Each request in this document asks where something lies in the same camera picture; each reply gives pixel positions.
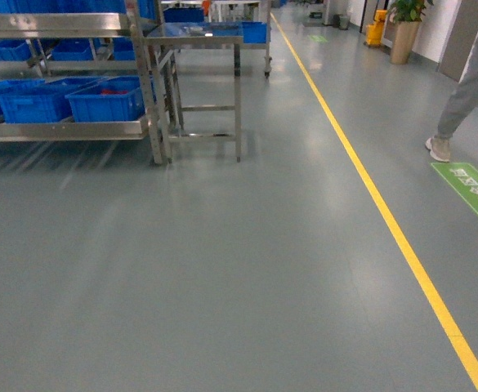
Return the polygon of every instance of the gray pants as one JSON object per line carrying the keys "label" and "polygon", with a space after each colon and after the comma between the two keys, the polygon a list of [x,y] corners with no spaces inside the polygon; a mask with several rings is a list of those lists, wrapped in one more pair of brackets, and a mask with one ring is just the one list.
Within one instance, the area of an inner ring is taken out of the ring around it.
{"label": "gray pants", "polygon": [[445,106],[436,137],[449,139],[461,122],[478,105],[478,38],[471,51],[467,72]]}

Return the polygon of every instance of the yellow floor line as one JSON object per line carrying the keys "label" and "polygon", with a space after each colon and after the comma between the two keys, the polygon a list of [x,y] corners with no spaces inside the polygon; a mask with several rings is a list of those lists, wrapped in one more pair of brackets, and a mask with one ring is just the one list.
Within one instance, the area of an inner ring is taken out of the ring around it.
{"label": "yellow floor line", "polygon": [[319,100],[319,103],[322,106],[322,109],[324,110],[324,112],[326,113],[326,116],[328,116],[329,121],[333,125],[333,128],[335,129],[335,132],[337,133],[338,138],[342,142],[344,149],[346,149],[347,154],[349,155],[351,161],[355,165],[356,171],[359,173],[360,178],[364,182],[366,188],[368,189],[369,194],[373,198],[373,201],[377,205],[378,210],[382,214],[382,217],[384,218],[384,221],[386,222],[387,227],[391,231],[393,238],[395,239],[400,250],[402,251],[402,254],[405,257],[405,260],[408,262],[409,267],[413,271],[413,274],[415,275],[415,278],[417,279],[418,284],[424,291],[424,294],[426,295],[427,300],[431,304],[431,307],[433,308],[433,311],[435,312],[436,317],[439,319],[440,324],[442,325],[442,328],[444,329],[446,335],[448,336],[449,341],[453,345],[453,348],[455,352],[457,353],[457,356],[460,358],[462,365],[466,369],[467,374],[471,378],[471,381],[473,382],[473,384],[476,387],[476,390],[478,391],[478,360],[476,359],[475,354],[471,350],[471,347],[467,344],[466,338],[460,332],[460,328],[455,323],[453,316],[451,315],[447,306],[442,300],[442,297],[436,290],[436,287],[431,281],[431,279],[429,278],[429,275],[424,270],[422,263],[418,259],[411,245],[409,244],[407,238],[404,235],[404,232],[400,228],[395,217],[391,213],[391,210],[389,209],[386,202],[384,201],[384,198],[380,195],[380,192],[378,191],[377,186],[375,185],[375,183],[369,176],[368,171],[365,169],[364,165],[360,161],[355,150],[351,146],[350,141],[347,139],[346,134],[344,133],[337,119],[333,115],[333,112],[329,108],[325,99],[322,97],[322,94],[320,94],[320,91],[315,85],[315,82],[313,82],[313,79],[311,78],[310,74],[307,72],[306,67],[304,66],[297,52],[293,48],[291,42],[288,39],[288,36],[286,35],[284,30],[280,26],[277,19],[275,19],[275,16],[273,14],[271,14],[271,18],[273,19],[277,28],[282,34],[284,41],[288,45],[289,50],[292,52],[293,57],[297,61],[298,66],[300,67],[302,73],[306,77],[307,82],[310,84],[311,90],[313,90],[313,92],[315,93],[315,96],[317,97],[317,100]]}

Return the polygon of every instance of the white sneaker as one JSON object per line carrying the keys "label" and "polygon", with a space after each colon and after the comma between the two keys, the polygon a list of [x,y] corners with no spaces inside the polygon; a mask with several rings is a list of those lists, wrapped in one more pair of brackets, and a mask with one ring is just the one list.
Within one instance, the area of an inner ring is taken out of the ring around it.
{"label": "white sneaker", "polygon": [[430,137],[426,140],[426,148],[429,154],[438,162],[449,162],[451,159],[451,150],[449,149],[449,139],[439,139]]}

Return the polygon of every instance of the red item in bin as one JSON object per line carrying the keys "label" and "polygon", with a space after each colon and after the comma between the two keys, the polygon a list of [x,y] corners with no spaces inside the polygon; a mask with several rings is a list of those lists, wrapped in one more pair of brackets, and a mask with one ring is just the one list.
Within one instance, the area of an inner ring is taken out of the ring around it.
{"label": "red item in bin", "polygon": [[124,94],[127,94],[128,90],[121,90],[121,91],[115,91],[115,90],[110,90],[109,88],[103,88],[101,91],[102,96],[123,96]]}

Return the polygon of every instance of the potted plant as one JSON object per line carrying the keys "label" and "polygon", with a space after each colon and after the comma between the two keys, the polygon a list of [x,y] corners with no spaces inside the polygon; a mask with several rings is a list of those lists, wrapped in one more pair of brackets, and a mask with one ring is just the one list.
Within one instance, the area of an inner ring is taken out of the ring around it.
{"label": "potted plant", "polygon": [[433,0],[395,0],[389,8],[390,20],[396,26],[395,39],[391,49],[392,64],[406,64],[417,38],[418,27],[426,4]]}

